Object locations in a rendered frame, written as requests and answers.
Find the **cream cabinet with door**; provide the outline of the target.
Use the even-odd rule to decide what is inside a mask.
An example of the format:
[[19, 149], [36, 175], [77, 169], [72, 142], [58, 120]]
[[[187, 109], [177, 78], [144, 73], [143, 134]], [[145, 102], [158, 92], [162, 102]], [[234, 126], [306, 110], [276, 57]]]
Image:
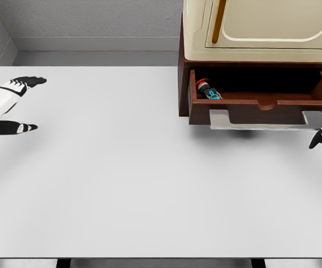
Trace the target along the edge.
[[322, 0], [184, 0], [185, 58], [194, 61], [322, 62]]

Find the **brown wooden drawer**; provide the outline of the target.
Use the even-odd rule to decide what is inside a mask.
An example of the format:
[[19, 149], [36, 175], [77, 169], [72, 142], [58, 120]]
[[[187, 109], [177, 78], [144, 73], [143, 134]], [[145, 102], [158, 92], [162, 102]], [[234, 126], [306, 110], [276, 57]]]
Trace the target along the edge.
[[[206, 78], [221, 95], [204, 98]], [[312, 130], [322, 126], [322, 71], [195, 68], [188, 86], [189, 123], [213, 129]]]

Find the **red and black switch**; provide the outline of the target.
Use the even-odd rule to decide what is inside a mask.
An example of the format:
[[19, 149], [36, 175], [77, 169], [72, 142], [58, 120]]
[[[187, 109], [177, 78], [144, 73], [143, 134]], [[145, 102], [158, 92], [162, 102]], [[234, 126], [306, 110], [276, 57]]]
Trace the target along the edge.
[[220, 93], [209, 85], [209, 80], [206, 78], [200, 79], [196, 82], [196, 89], [204, 98], [210, 100], [222, 99]]

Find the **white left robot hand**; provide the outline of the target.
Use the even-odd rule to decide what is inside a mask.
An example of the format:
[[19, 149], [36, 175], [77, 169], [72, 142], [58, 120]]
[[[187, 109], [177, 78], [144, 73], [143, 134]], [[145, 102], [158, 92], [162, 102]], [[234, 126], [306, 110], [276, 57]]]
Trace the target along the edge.
[[43, 77], [21, 76], [0, 86], [0, 135], [18, 135], [38, 129], [37, 125], [4, 121], [1, 117], [8, 113], [29, 89], [44, 83], [46, 79]]

